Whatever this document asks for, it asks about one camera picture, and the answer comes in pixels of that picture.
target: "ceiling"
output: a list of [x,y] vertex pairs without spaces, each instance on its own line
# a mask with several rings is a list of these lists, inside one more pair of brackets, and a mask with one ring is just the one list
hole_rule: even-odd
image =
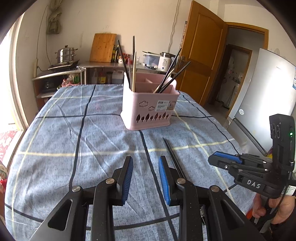
[[251,5],[256,7],[263,7],[257,0],[220,0],[224,4],[241,4]]

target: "white refrigerator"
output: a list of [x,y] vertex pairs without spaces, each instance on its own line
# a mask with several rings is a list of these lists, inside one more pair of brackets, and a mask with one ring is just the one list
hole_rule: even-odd
[[248,90],[228,127],[243,153],[264,155],[272,147],[269,116],[291,115],[296,102],[295,66],[260,49]]

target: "refrigerator label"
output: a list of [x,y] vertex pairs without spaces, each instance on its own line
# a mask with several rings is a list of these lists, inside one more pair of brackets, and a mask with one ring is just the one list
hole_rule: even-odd
[[293,88],[296,89],[296,69],[295,69],[295,75],[294,75]]

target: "pink plastic basket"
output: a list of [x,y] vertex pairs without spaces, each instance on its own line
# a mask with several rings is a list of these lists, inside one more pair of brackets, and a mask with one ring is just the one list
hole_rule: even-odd
[[179,92],[174,80],[163,93],[153,91],[163,79],[162,74],[137,73],[136,91],[128,86],[124,73],[122,112],[124,125],[129,130],[142,130],[152,127],[168,126],[175,108]]

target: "wooden cutting board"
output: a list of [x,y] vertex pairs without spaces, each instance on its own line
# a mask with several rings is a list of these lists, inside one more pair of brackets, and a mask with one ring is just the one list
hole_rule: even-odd
[[95,34],[89,61],[110,63],[115,38],[116,34]]

